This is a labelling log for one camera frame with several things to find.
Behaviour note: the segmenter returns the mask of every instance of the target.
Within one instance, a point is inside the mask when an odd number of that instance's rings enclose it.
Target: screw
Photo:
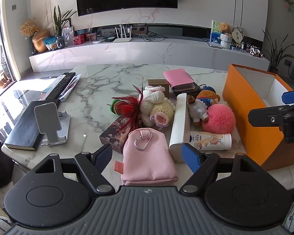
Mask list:
[[[182,190],[186,193],[194,193],[198,190],[198,187],[192,184],[188,184],[184,186]]]
[[[99,185],[96,189],[100,193],[108,193],[112,190],[112,186],[108,184],[102,184],[102,185]]]

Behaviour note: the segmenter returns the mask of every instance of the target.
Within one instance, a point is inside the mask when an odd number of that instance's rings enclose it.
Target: cardboard box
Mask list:
[[[102,144],[110,144],[112,149],[123,153],[124,144],[129,136],[131,125],[125,127],[122,131],[117,132],[118,129],[127,122],[127,118],[120,115],[100,136]]]
[[[165,97],[169,98],[170,85],[167,80],[148,80],[148,86],[162,86],[165,88]]]
[[[265,170],[294,164],[294,143],[284,142],[278,127],[253,127],[252,109],[284,105],[282,94],[292,91],[278,75],[240,65],[230,65],[223,98],[232,108],[247,155]]]

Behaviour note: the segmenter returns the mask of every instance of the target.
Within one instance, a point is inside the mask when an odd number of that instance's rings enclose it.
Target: remote control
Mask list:
[[[71,82],[72,78],[75,76],[75,72],[65,72],[63,75],[65,77],[54,87],[54,89],[47,96],[48,99],[57,99],[59,95],[63,92],[63,90],[67,87],[67,85]]]

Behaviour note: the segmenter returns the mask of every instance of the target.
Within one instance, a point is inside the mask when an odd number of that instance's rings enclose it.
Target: pink pom pom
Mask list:
[[[235,126],[235,116],[231,108],[224,104],[214,104],[208,108],[209,121],[201,123],[206,132],[231,133]]]

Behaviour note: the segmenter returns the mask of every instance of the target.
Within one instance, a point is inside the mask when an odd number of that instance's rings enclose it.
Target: decorative box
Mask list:
[[[96,33],[87,33],[86,34],[86,40],[87,42],[94,42],[97,40],[97,34]]]
[[[74,45],[80,45],[85,42],[85,36],[84,34],[77,35],[73,37]]]
[[[114,151],[123,153],[124,144],[131,132],[131,125],[126,126],[123,130],[118,131],[126,122],[127,118],[119,116],[100,136],[102,144],[110,144]]]

